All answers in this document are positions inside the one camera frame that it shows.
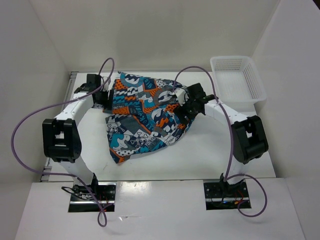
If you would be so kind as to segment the colourful patterned shorts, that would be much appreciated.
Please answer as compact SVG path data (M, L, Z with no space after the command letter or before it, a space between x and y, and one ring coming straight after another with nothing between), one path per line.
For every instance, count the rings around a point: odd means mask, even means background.
M155 152L177 142L191 127L174 110L179 102L173 88L186 90L170 79L118 72L106 117L109 152L116 164L137 154Z

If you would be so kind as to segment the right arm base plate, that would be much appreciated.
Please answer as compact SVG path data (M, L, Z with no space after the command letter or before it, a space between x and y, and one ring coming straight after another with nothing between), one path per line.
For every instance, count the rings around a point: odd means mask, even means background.
M206 210L250 209L251 203L244 180L229 186L227 182L207 181L203 183Z

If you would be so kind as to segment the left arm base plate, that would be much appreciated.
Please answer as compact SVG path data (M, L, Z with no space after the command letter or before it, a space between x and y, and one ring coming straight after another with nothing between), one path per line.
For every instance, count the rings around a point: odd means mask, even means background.
M104 212L115 211L116 186L115 182L107 182L99 184L95 190L91 190ZM84 186L74 185L72 188L63 186L61 189L70 194L69 213L93 213L100 211L96 201Z

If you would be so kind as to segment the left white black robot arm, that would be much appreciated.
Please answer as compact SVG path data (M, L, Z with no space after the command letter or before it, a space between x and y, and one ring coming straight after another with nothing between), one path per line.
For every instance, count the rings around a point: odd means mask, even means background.
M42 123L43 150L46 157L59 163L71 175L75 192L89 200L96 199L100 187L96 175L85 164L81 152L82 142L78 125L95 104L106 107L109 103L108 87L111 78L88 74L86 82L73 93L73 98L55 118Z

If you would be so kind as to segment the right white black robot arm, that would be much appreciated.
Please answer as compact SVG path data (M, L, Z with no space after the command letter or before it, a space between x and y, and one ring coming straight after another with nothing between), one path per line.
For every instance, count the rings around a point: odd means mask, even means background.
M228 127L230 133L230 157L224 173L220 175L219 191L230 197L241 186L250 161L260 158L269 145L263 123L257 115L248 116L222 103L217 96L207 95L201 84L173 91L178 101L174 113L186 124L199 113L213 118Z

